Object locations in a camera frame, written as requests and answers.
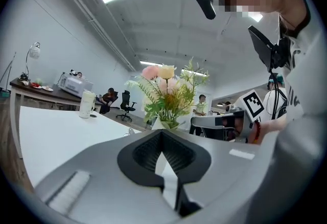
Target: red object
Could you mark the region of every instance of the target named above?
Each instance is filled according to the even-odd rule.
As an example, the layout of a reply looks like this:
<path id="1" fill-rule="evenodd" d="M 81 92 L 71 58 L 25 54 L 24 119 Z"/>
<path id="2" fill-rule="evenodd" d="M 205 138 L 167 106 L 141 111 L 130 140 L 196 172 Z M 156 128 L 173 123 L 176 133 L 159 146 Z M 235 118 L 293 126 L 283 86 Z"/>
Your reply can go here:
<path id="1" fill-rule="evenodd" d="M 31 87 L 39 87 L 40 85 L 37 84 L 37 83 L 30 83 L 30 86 L 31 86 Z"/>
<path id="2" fill-rule="evenodd" d="M 255 120 L 254 122 L 256 124 L 256 135 L 255 135 L 253 143 L 256 143 L 258 141 L 258 138 L 259 138 L 259 135 L 260 135 L 261 126 L 260 126 L 260 123 L 257 120 Z"/>

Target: red bracelet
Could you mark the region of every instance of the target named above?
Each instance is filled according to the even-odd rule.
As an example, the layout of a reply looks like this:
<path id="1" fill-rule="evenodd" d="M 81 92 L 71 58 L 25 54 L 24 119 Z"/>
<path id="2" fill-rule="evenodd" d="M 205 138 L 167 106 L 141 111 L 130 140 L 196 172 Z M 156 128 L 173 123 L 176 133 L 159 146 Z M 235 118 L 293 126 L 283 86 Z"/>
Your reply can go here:
<path id="1" fill-rule="evenodd" d="M 259 138 L 259 135 L 260 135 L 261 126 L 260 126 L 260 123 L 257 120 L 255 120 L 254 122 L 256 124 L 256 134 L 255 134 L 255 138 L 254 138 L 253 143 L 256 143 L 258 141 L 258 138 Z"/>

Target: desk lamp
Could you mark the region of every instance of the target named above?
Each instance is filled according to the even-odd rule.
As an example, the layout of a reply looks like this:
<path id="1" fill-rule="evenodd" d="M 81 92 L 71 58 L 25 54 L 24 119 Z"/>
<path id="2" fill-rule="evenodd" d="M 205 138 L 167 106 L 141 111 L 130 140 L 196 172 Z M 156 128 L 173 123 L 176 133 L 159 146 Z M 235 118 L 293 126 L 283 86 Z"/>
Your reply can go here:
<path id="1" fill-rule="evenodd" d="M 40 43 L 39 42 L 35 42 L 32 44 L 32 46 L 30 47 L 29 51 L 27 52 L 26 55 L 26 70 L 27 73 L 22 72 L 21 76 L 20 76 L 20 81 L 29 81 L 29 68 L 27 66 L 27 58 L 30 55 L 31 58 L 33 59 L 38 59 L 40 57 Z"/>

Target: black office chair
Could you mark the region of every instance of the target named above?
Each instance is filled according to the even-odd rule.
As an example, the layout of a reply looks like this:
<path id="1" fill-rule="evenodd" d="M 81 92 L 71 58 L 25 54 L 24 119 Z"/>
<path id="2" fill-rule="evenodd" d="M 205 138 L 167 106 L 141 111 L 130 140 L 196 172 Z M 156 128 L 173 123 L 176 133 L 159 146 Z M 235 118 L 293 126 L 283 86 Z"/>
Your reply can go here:
<path id="1" fill-rule="evenodd" d="M 127 113 L 135 111 L 135 108 L 133 108 L 134 104 L 136 104 L 135 102 L 133 102 L 132 107 L 129 107 L 129 91 L 126 91 L 122 93 L 122 98 L 123 98 L 123 102 L 121 104 L 121 109 L 125 111 L 125 114 L 121 114 L 121 115 L 117 115 L 116 118 L 121 117 L 122 120 L 124 120 L 125 118 L 129 118 L 131 121 L 132 118 L 130 116 L 127 115 Z"/>

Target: floor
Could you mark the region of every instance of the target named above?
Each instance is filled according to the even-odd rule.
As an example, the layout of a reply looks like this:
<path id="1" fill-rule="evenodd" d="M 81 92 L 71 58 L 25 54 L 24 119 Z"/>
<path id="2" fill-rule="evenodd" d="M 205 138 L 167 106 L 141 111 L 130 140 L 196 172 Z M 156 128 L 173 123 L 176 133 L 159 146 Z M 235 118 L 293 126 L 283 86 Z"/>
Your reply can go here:
<path id="1" fill-rule="evenodd" d="M 33 187 L 30 183 L 28 175 L 25 170 L 24 161 L 18 157 L 16 147 L 13 141 L 11 127 L 10 127 L 10 112 L 9 112 L 9 98 L 0 98 L 0 168 L 4 172 L 5 176 L 10 182 L 23 186 L 26 190 L 33 192 Z M 19 117 L 19 104 L 20 97 L 16 100 L 16 118 Z M 42 108 L 42 109 L 69 109 L 70 107 L 61 107 L 52 105 L 51 103 L 39 102 L 33 99 L 25 98 L 23 102 L 24 106 Z M 143 119 L 134 116 L 130 113 L 130 117 L 133 121 L 126 119 L 121 120 L 120 117 L 116 118 L 116 115 L 123 114 L 123 111 L 119 109 L 111 109 L 110 112 L 105 114 L 106 117 L 115 120 L 128 127 L 134 128 L 139 131 L 150 130 L 151 126 L 143 122 Z"/>

